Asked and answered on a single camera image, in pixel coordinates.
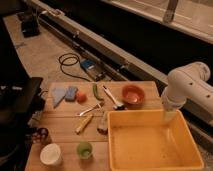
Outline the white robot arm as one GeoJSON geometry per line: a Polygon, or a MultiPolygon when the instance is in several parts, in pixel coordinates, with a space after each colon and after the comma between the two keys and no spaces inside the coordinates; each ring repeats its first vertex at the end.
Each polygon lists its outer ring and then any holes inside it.
{"type": "Polygon", "coordinates": [[[164,121],[170,122],[187,100],[213,116],[213,87],[207,83],[210,76],[210,68],[203,62],[193,62],[171,70],[167,75],[168,85],[161,94],[164,121]]]}

